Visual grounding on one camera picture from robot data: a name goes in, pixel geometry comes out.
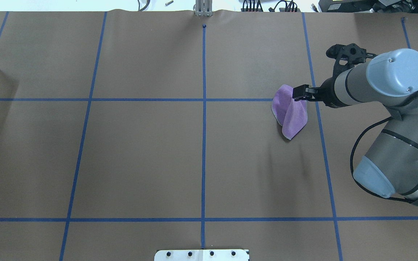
gray metal bracket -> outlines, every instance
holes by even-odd
[[[196,0],[193,9],[196,16],[212,16],[212,0]]]

white metal plate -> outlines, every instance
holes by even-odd
[[[160,250],[154,255],[154,261],[249,261],[249,250]]]

robotic arm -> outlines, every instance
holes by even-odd
[[[398,49],[377,56],[352,43],[332,46],[327,56],[336,60],[333,76],[320,87],[295,88],[293,98],[332,108],[381,102],[391,118],[381,122],[388,123],[353,178],[373,195],[400,200],[390,197],[398,193],[405,197],[400,201],[418,206],[418,52]]]

purple towel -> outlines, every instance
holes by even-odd
[[[283,126],[283,135],[291,140],[307,123],[306,101],[292,98],[293,88],[283,85],[272,100],[272,112],[278,124]]]

white label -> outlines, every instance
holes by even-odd
[[[339,9],[339,8],[340,8],[340,6],[341,6],[341,4],[334,4],[334,5],[330,5],[330,6],[328,7],[328,10],[337,10],[337,9]]]

